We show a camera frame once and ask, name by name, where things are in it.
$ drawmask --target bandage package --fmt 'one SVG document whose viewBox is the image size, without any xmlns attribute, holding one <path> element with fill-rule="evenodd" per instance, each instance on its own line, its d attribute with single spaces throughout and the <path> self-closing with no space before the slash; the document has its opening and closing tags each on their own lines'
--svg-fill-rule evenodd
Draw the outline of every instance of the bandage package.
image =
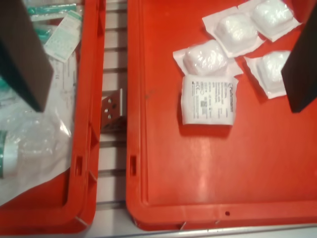
<svg viewBox="0 0 317 238">
<path fill-rule="evenodd" d="M 259 58 L 245 57 L 251 73 L 269 99 L 286 95 L 281 71 L 289 55 L 290 51 L 274 51 Z"/>
<path fill-rule="evenodd" d="M 252 52 L 264 42 L 250 17 L 237 7 L 206 16 L 203 22 L 229 58 Z"/>
<path fill-rule="evenodd" d="M 282 0 L 251 0 L 238 8 L 249 15 L 258 31 L 272 42 L 300 25 Z"/>
<path fill-rule="evenodd" d="M 183 124 L 233 125 L 236 114 L 234 77 L 187 75 L 183 78 Z"/>
<path fill-rule="evenodd" d="M 216 40 L 173 52 L 173 57 L 185 75 L 236 76 L 243 71 L 226 56 Z"/>
</svg>

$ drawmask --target metal bracket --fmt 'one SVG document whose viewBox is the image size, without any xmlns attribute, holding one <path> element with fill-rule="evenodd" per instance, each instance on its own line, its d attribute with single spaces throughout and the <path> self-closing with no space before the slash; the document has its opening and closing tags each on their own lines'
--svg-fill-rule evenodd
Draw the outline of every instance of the metal bracket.
<svg viewBox="0 0 317 238">
<path fill-rule="evenodd" d="M 126 94 L 122 88 L 102 100 L 101 133 L 126 129 Z"/>
</svg>

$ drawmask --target printed label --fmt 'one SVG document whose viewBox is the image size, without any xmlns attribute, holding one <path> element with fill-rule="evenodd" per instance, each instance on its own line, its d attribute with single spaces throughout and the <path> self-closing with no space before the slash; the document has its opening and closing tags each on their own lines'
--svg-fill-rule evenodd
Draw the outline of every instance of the printed label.
<svg viewBox="0 0 317 238">
<path fill-rule="evenodd" d="M 80 42 L 82 20 L 80 14 L 70 11 L 45 43 L 45 52 L 66 62 Z"/>
<path fill-rule="evenodd" d="M 192 81 L 192 97 L 195 119 L 228 118 L 233 112 L 232 83 Z"/>
</svg>

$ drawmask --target red plastic crate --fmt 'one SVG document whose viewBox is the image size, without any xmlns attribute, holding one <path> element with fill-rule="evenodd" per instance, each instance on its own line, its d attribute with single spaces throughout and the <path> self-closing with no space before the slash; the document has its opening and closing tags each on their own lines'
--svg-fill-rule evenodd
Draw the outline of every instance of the red plastic crate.
<svg viewBox="0 0 317 238">
<path fill-rule="evenodd" d="M 234 125 L 182 124 L 172 53 L 211 39 L 202 17 L 243 2 L 128 2 L 126 201 L 144 230 L 317 222 L 317 100 L 291 113 L 287 97 L 268 100 L 238 57 Z M 300 33 L 246 56 L 291 50 Z"/>
<path fill-rule="evenodd" d="M 105 0 L 85 0 L 71 166 L 0 207 L 0 235 L 76 233 L 96 211 Z"/>
</svg>

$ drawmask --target crate handle slot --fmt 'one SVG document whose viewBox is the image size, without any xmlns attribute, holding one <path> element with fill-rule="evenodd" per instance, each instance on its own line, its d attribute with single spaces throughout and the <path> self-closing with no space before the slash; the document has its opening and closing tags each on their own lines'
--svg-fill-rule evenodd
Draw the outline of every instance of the crate handle slot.
<svg viewBox="0 0 317 238">
<path fill-rule="evenodd" d="M 137 157 L 135 155 L 130 156 L 129 173 L 131 177 L 137 175 Z"/>
<path fill-rule="evenodd" d="M 77 156 L 76 157 L 76 166 L 75 166 L 75 175 L 81 176 L 83 171 L 83 157 Z"/>
</svg>

